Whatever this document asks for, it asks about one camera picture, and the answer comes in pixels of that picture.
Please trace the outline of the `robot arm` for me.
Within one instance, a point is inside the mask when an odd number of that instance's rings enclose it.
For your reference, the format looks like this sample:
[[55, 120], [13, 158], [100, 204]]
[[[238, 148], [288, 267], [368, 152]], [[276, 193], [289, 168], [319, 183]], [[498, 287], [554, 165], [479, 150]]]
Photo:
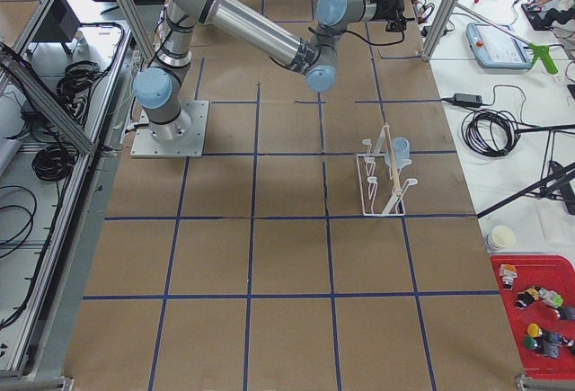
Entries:
[[153, 65], [137, 75], [134, 94], [148, 118], [150, 137], [159, 143], [181, 140], [191, 132], [192, 117], [178, 99], [191, 62], [190, 38], [196, 24], [213, 25], [272, 58], [288, 71], [305, 77], [314, 92], [330, 90], [337, 76], [341, 36], [355, 22], [385, 21], [387, 29], [403, 33], [404, 0], [318, 0], [317, 25], [310, 40], [282, 28], [238, 0], [169, 0], [165, 20], [169, 48], [160, 50]]

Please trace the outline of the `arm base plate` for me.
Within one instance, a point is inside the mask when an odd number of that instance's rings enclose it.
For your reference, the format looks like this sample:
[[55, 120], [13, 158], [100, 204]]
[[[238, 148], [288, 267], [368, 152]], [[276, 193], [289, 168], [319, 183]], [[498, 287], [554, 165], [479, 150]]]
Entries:
[[203, 155], [209, 101], [185, 101], [175, 121], [158, 125], [150, 122], [145, 110], [132, 142], [135, 158], [179, 158]]

